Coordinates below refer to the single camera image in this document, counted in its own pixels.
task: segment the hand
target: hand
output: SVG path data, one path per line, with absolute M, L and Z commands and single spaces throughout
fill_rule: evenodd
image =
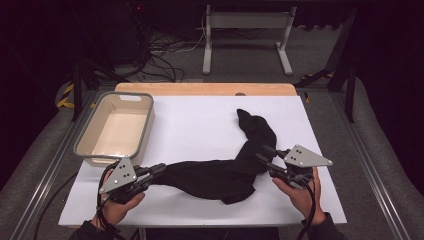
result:
M 112 170 L 109 170 L 106 173 L 105 179 L 103 183 L 106 182 L 106 180 L 109 178 L 110 174 L 112 173 Z M 129 200 L 125 205 L 115 203 L 112 201 L 107 201 L 103 207 L 103 215 L 108 221 L 108 223 L 112 225 L 116 225 L 119 222 L 124 219 L 124 217 L 127 215 L 127 212 L 133 208 L 135 208 L 141 200 L 143 200 L 145 194 L 144 192 L 137 194 L 134 196 L 131 200 Z M 91 224 L 93 224 L 96 227 L 101 227 L 99 224 L 99 220 L 97 219 L 97 216 L 94 216 L 93 220 L 91 220 Z
M 318 169 L 316 167 L 313 167 L 312 169 L 313 169 L 313 175 L 314 175 L 313 182 L 315 182 L 315 203 L 316 203 L 315 215 L 314 215 L 314 219 L 312 220 L 312 225 L 317 225 L 322 223 L 326 219 L 326 216 L 324 212 L 322 211 L 321 204 L 320 204 L 321 183 L 318 177 Z M 277 187 L 282 192 L 284 192 L 290 197 L 290 200 L 293 206 L 295 206 L 297 210 L 299 210 L 303 214 L 305 219 L 308 219 L 309 214 L 311 213 L 311 208 L 312 208 L 312 199 L 309 192 L 307 190 L 294 189 L 288 186 L 285 182 L 283 182 L 279 178 L 273 178 L 272 181 L 275 183 L 275 185 L 277 185 Z M 309 186 L 312 189 L 312 191 L 314 191 L 313 182 L 312 181 L 309 182 Z

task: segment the metal frame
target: metal frame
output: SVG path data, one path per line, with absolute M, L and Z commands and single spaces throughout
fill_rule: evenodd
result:
M 359 136 L 355 125 L 348 119 L 344 114 L 345 109 L 343 105 L 342 97 L 339 93 L 330 93 L 331 99 L 336 106 L 337 111 L 340 114 L 342 122 L 347 129 L 352 142 L 354 143 L 355 150 L 357 152 L 360 164 L 364 169 L 365 175 L 368 178 L 368 182 L 371 184 L 372 190 L 374 191 L 375 197 L 380 204 L 381 210 L 386 217 L 387 223 L 392 230 L 393 236 L 398 240 L 411 239 L 409 234 L 403 225 L 402 220 L 391 200 L 391 197 L 384 187 L 377 170 L 374 167 L 371 157 L 369 156 L 361 137 Z
M 83 103 L 83 110 L 81 112 L 84 115 L 89 108 L 89 105 L 95 100 L 97 91 L 91 91 L 85 97 Z M 65 158 L 66 153 L 70 149 L 69 146 L 72 144 L 73 137 L 77 134 L 79 125 L 81 124 L 82 117 L 79 117 L 75 122 L 71 122 L 71 125 L 66 132 L 64 139 L 62 140 L 56 154 L 53 156 L 50 165 L 47 167 L 46 172 L 43 175 L 40 183 L 37 185 L 34 194 L 31 197 L 21 219 L 16 225 L 10 240 L 24 239 L 31 225 L 39 213 L 44 200 L 46 200 L 47 194 L 53 185 L 53 182 L 59 173 L 62 162 Z
M 281 42 L 277 42 L 278 55 L 286 75 L 292 75 L 286 54 L 286 45 L 296 14 L 296 7 L 290 12 L 249 13 L 249 12 L 214 12 L 211 5 L 206 8 L 206 46 L 203 58 L 203 74 L 210 74 L 212 62 L 212 29 L 213 28 L 270 28 L 285 29 Z

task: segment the beige tray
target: beige tray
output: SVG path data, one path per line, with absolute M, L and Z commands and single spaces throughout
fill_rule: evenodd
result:
M 139 165 L 153 120 L 151 95 L 105 93 L 81 131 L 74 152 L 95 164 L 110 164 L 128 156 L 133 164 Z

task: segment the black cable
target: black cable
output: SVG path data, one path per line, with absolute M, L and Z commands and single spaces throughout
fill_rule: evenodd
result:
M 72 179 L 74 179 L 78 175 L 78 172 L 74 173 L 66 182 L 62 184 L 62 186 L 59 187 L 58 190 L 53 194 L 52 198 L 49 200 L 49 202 L 44 207 L 43 211 L 41 212 L 40 216 L 38 217 L 37 225 L 35 227 L 34 231 L 34 240 L 37 240 L 38 237 L 38 230 L 40 228 L 41 221 L 43 219 L 44 214 L 47 212 L 47 209 L 49 208 L 50 204 L 53 202 L 53 200 L 56 198 L 57 194 L 68 184 Z
M 103 181 L 106 177 L 106 174 L 109 170 L 114 169 L 116 167 L 118 163 L 115 164 L 110 164 L 106 167 L 106 169 L 103 171 L 102 176 L 100 178 L 99 181 L 99 187 L 98 187 L 98 191 L 100 190 L 100 188 L 103 186 Z M 108 223 L 105 216 L 103 215 L 103 206 L 106 203 L 106 201 L 108 199 L 106 199 L 106 201 L 103 201 L 101 194 L 97 191 L 97 206 L 96 206 L 96 215 L 97 215 L 97 219 L 100 222 L 100 225 L 103 227 L 103 229 L 105 229 L 106 231 L 109 230 L 110 228 L 112 228 L 112 224 Z
M 168 79 L 168 80 L 158 80 L 157 82 L 169 82 L 169 81 L 172 82 L 172 79 L 171 78 L 169 78 L 168 76 L 162 75 L 162 74 L 148 73 L 148 72 L 145 72 L 145 71 L 140 71 L 140 72 L 142 72 L 142 73 L 144 73 L 146 75 L 149 75 L 149 76 L 164 77 L 164 78 L 167 78 Z
M 160 56 L 163 56 L 168 51 L 170 46 L 177 44 L 179 42 L 181 42 L 181 41 L 180 40 L 171 41 L 164 36 L 155 37 L 149 44 L 149 50 L 150 51 L 161 51 L 162 53 L 161 53 Z
M 142 71 L 142 70 L 141 70 L 140 72 L 142 72 L 142 73 L 144 73 L 144 74 L 147 74 L 147 75 L 150 75 L 150 76 L 164 77 L 164 78 L 168 79 L 168 81 L 175 82 L 175 78 L 176 78 L 176 76 L 175 76 L 175 71 L 174 71 L 174 77 L 172 77 L 171 75 L 169 75 L 169 73 L 168 73 L 168 72 L 166 72 L 166 70 L 165 70 L 165 68 L 164 68 L 164 67 L 159 66 L 158 64 L 156 64 L 156 62 L 155 62 L 155 60 L 154 60 L 154 57 L 156 57 L 156 58 L 158 58 L 158 59 L 161 59 L 161 60 L 162 60 L 162 58 L 160 58 L 160 57 L 158 57 L 158 56 L 155 56 L 155 55 L 154 55 L 154 54 L 152 54 L 152 53 L 149 53 L 149 59 L 148 59 L 147 63 L 148 63 L 149 65 L 153 66 L 153 67 L 161 68 L 161 69 L 165 72 L 165 74 L 166 74 L 166 75 L 158 74 L 158 73 L 147 73 L 147 72 Z
M 122 73 L 122 74 L 117 74 L 117 75 L 120 76 L 120 77 L 122 77 L 122 78 L 131 77 L 131 76 L 137 74 L 138 72 L 140 72 L 140 70 L 143 69 L 145 66 L 146 66 L 146 62 L 143 61 L 136 69 L 134 69 L 132 71 L 129 71 L 127 73 Z M 102 74 L 96 74 L 96 76 L 99 79 L 102 79 L 102 80 L 105 80 L 105 81 L 114 81 L 113 79 L 111 79 L 111 78 L 109 78 L 109 77 L 107 77 L 105 75 L 102 75 Z
M 152 43 L 152 46 L 150 47 L 151 51 L 162 51 L 162 55 L 164 55 L 166 52 L 177 52 L 184 48 L 189 43 L 185 40 L 174 40 L 171 41 L 169 39 L 162 40 L 162 43 Z
M 161 60 L 162 62 L 164 62 L 166 65 L 168 65 L 168 67 L 164 67 L 164 66 L 160 66 L 160 65 L 158 65 L 157 63 L 156 63 L 156 61 L 155 61 L 155 59 L 158 59 L 158 60 Z M 181 68 L 175 68 L 175 67 L 173 67 L 168 61 L 166 61 L 165 59 L 163 59 L 163 58 L 161 58 L 161 57 L 159 57 L 159 56 L 156 56 L 156 55 L 154 55 L 154 54 L 151 54 L 151 58 L 149 59 L 149 61 L 147 62 L 149 65 L 151 65 L 151 66 L 153 66 L 153 67 L 156 67 L 156 68 L 160 68 L 160 69 L 162 69 L 164 72 L 165 72 L 165 74 L 167 75 L 167 77 L 166 76 L 164 76 L 164 75 L 161 75 L 161 74 L 155 74 L 155 75 L 153 75 L 153 74 L 149 74 L 149 75 L 152 75 L 152 76 L 164 76 L 165 78 L 167 78 L 169 81 L 171 81 L 171 82 L 176 82 L 176 80 L 177 80 L 177 74 L 176 74 L 176 72 L 175 71 L 180 71 L 181 73 L 182 73 L 182 76 L 181 76 L 181 79 L 180 79 L 180 82 L 183 80 L 183 78 L 184 78 L 184 76 L 185 76 L 185 71 L 183 70 L 183 69 L 181 69 Z M 170 75 L 166 70 L 172 70 L 172 75 Z
M 308 220 L 305 224 L 305 226 L 303 226 L 302 230 L 300 231 L 299 235 L 297 236 L 297 240 L 301 240 L 303 238 L 303 236 L 305 235 L 305 233 L 308 231 L 309 227 L 311 226 L 312 220 L 314 219 L 315 216 L 315 211 L 316 211 L 316 201 L 315 201 L 315 182 L 312 180 L 312 183 L 314 185 L 314 191 L 312 191 L 312 189 L 309 187 L 308 183 L 306 183 L 304 180 L 302 180 L 302 185 L 303 187 L 305 187 L 312 199 L 312 206 L 311 206 L 311 211 L 309 213 L 309 217 Z

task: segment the metal stand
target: metal stand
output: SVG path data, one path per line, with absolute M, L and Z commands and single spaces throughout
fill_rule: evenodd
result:
M 356 16 L 357 9 L 352 9 L 348 18 L 346 19 L 342 31 L 336 41 L 336 44 L 331 52 L 330 57 L 328 58 L 327 64 L 325 68 L 312 76 L 305 77 L 304 80 L 293 84 L 296 88 L 303 88 L 307 85 L 321 79 L 327 74 L 334 72 L 334 76 L 331 78 L 330 82 L 327 85 L 327 88 L 330 92 L 340 91 L 341 87 L 348 80 L 348 89 L 346 94 L 346 114 L 351 122 L 353 122 L 352 110 L 353 110 L 353 95 L 355 90 L 355 66 L 354 59 L 348 59 L 346 63 L 341 63 L 341 57 L 343 54 L 343 50 L 345 49 L 345 45 L 347 42 L 347 38 L 349 36 L 349 32 L 352 28 L 353 21 Z
M 286 75 L 293 74 L 285 48 L 290 35 L 291 26 L 296 14 L 296 7 L 292 7 L 290 12 L 278 13 L 247 13 L 247 12 L 214 12 L 211 6 L 206 9 L 206 46 L 203 58 L 203 74 L 211 72 L 212 58 L 212 28 L 284 28 L 284 35 L 281 42 L 276 43 L 277 51 L 280 56 Z

